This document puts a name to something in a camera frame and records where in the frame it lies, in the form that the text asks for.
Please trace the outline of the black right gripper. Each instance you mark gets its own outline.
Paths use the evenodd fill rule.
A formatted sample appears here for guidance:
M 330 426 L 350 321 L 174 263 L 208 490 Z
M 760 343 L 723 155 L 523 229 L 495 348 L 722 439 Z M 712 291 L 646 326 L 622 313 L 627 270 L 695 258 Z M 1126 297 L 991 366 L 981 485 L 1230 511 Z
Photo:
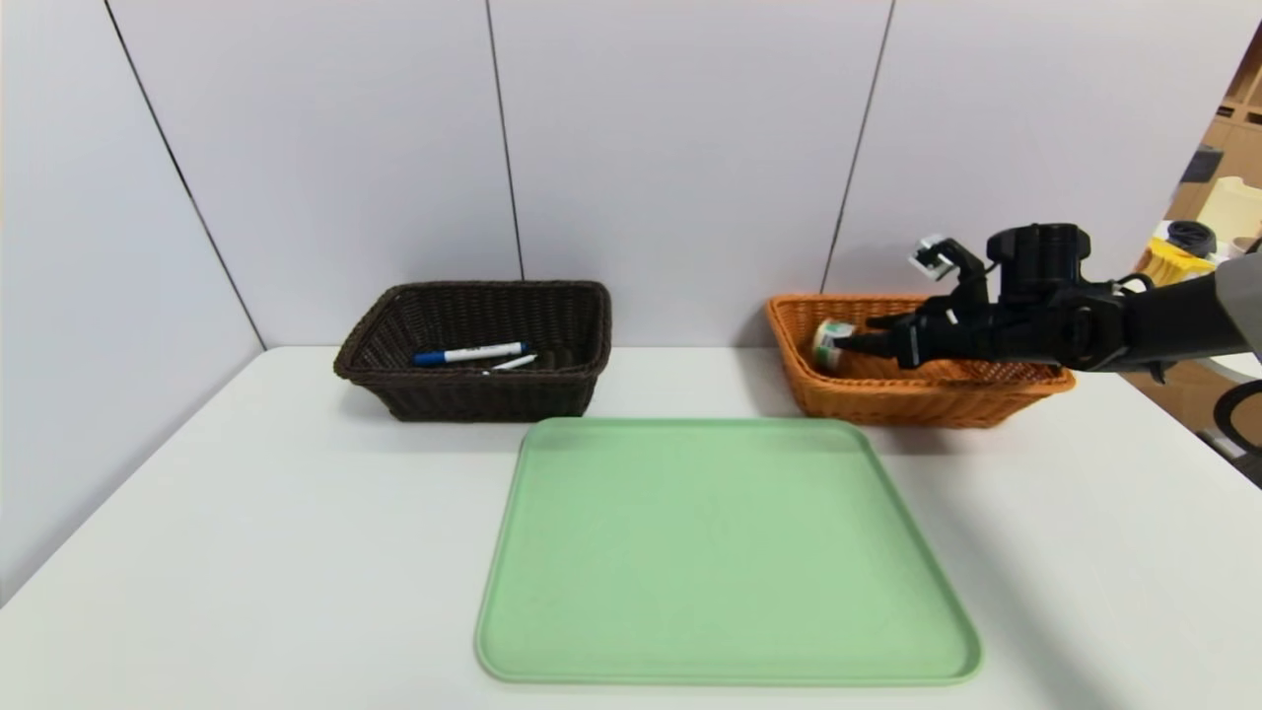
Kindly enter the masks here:
M 834 346 L 872 358 L 896 358 L 904 370 L 917 370 L 930 361 L 994 359 L 984 329 L 943 315 L 900 311 L 866 319 L 866 328 L 893 329 L 893 340 L 887 332 L 864 332 L 834 338 Z

